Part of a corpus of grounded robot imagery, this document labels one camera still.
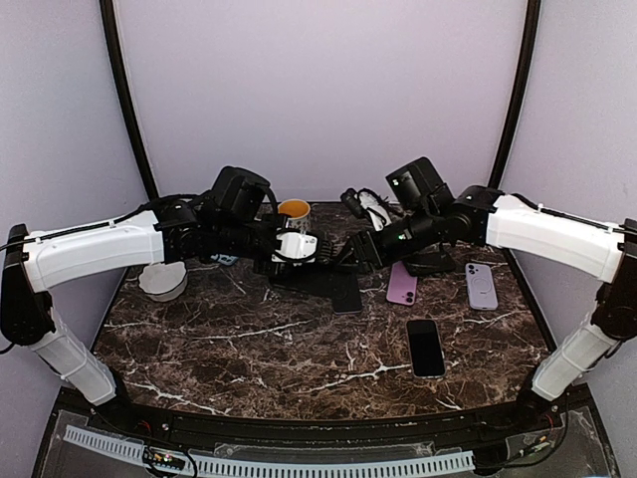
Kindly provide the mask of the black phone purple edge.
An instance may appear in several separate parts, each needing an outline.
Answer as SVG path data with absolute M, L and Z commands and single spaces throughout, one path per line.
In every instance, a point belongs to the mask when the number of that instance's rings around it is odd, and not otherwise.
M 360 313 L 362 302 L 357 277 L 353 274 L 334 276 L 330 299 L 332 310 L 337 315 Z

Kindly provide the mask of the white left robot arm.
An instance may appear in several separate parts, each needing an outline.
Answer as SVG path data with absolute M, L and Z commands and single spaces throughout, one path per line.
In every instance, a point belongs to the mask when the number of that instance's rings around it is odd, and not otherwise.
M 303 236 L 273 213 L 259 220 L 263 200 L 273 200 L 268 180 L 243 168 L 224 167 L 201 194 L 153 199 L 115 219 L 57 231 L 11 228 L 2 251 L 1 334 L 36 353 L 72 384 L 119 434 L 140 425 L 139 410 L 123 397 L 111 370 L 98 360 L 55 311 L 51 290 L 98 273 L 216 254 L 300 263 L 313 255 Z

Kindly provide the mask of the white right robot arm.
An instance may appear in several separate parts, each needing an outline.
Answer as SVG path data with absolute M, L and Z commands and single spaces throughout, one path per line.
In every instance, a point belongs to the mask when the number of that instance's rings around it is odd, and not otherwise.
M 514 430 L 532 430 L 544 419 L 547 403 L 612 348 L 635 338 L 635 221 L 597 222 L 481 185 L 454 196 L 427 157 L 398 168 L 386 180 L 405 215 L 380 231 L 350 236 L 336 264 L 378 270 L 430 245 L 461 241 L 534 254 L 601 282 L 595 309 L 540 363 L 520 401 L 509 408 Z

